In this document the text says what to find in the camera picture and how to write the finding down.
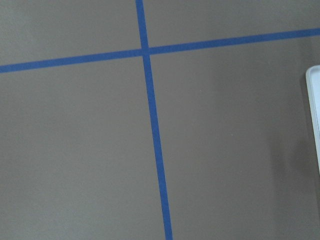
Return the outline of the white rectangular tray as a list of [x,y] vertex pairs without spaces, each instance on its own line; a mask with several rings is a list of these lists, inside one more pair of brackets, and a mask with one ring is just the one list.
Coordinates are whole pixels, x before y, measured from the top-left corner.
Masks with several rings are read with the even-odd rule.
[[309,107],[312,119],[312,127],[318,162],[320,168],[320,66],[310,67],[306,73],[306,85],[309,100]]

